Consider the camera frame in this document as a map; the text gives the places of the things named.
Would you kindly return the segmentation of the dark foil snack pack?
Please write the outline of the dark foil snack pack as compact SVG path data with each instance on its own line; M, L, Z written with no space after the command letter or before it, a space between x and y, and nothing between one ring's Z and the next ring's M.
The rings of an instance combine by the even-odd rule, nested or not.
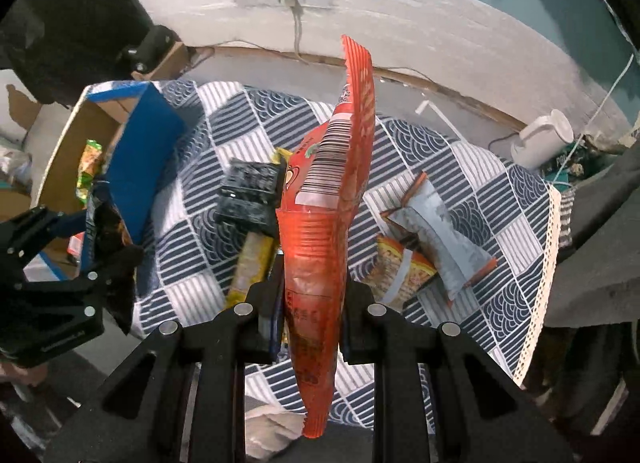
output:
M217 223L279 238L276 209L280 206L286 162L248 162L232 159L219 188Z

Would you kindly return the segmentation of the white electric kettle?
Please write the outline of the white electric kettle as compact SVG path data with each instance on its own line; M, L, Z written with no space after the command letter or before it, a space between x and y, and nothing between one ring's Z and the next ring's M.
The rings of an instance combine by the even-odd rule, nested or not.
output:
M511 145L511 157L514 163L533 171L555 158L572 142L572 124L562 111L553 109L538 116L518 133L518 139Z

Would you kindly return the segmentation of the orange noodle snack pack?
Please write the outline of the orange noodle snack pack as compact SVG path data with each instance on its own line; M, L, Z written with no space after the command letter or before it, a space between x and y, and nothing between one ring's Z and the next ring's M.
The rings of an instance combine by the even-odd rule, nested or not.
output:
M420 252L392 238L376 238L376 256L362 282L375 301L402 312L404 305L437 275L435 266Z

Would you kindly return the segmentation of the green bean snack bag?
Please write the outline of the green bean snack bag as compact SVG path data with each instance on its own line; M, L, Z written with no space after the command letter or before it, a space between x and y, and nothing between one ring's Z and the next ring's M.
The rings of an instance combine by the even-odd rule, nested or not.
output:
M78 165L75 188L76 198L82 204L87 203L93 179L101 174L103 162L104 154L102 145L93 139L88 139Z

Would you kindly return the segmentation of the silver orange-edged snack bag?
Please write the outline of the silver orange-edged snack bag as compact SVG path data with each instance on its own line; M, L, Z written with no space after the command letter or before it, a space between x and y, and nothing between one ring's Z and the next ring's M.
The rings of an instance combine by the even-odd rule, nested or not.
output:
M444 201L425 173L414 179L399 208L387 211L384 218L419 239L442 279L448 301L454 301L498 265L495 257L454 228Z

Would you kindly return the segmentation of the gold long cracker pack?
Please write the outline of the gold long cracker pack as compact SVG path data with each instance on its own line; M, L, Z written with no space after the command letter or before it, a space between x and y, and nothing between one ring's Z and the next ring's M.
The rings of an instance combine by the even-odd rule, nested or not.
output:
M290 151L277 148L268 163L278 163L280 158L283 158L286 166L288 166L288 159L291 156L292 153ZM256 232L245 232L246 237L227 296L228 308L245 301L250 287L265 278L271 265L273 249L279 239L273 239Z

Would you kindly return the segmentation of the red translucent snack bag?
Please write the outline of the red translucent snack bag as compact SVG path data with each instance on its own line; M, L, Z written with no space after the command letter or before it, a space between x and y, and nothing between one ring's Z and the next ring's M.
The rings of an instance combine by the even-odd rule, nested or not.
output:
M347 35L341 43L346 67L341 97L288 161L277 209L288 348L306 411L302 434L310 439L320 437L329 420L348 229L368 186L375 134L371 55Z

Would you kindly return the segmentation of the navy white patterned tablecloth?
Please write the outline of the navy white patterned tablecloth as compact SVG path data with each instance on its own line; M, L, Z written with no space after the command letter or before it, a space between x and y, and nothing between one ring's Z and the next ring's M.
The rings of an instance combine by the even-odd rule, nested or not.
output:
M110 83L92 102L134 97L132 119L107 164L117 209L145 249L134 330L176 319L206 321L224 306L244 233L214 218L234 160L266 162L294 150L332 114L324 102L237 82ZM376 241L406 241L402 217L422 210L409 197L424 176L450 224L497 265L448 298L438 281L407 301L417 324L454 321L516 382L532 362L558 252L559 192L490 151L391 116L375 124L369 185L352 222L348 267L361 280L380 260Z

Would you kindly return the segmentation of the blue cardboard box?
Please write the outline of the blue cardboard box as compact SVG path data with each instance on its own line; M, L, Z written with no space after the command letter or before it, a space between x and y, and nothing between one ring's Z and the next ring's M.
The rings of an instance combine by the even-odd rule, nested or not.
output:
M119 216L115 245L142 241L160 175L186 130L150 82L86 90L65 124L38 189L37 201L52 212L79 210L77 170L88 140L103 147L108 204Z

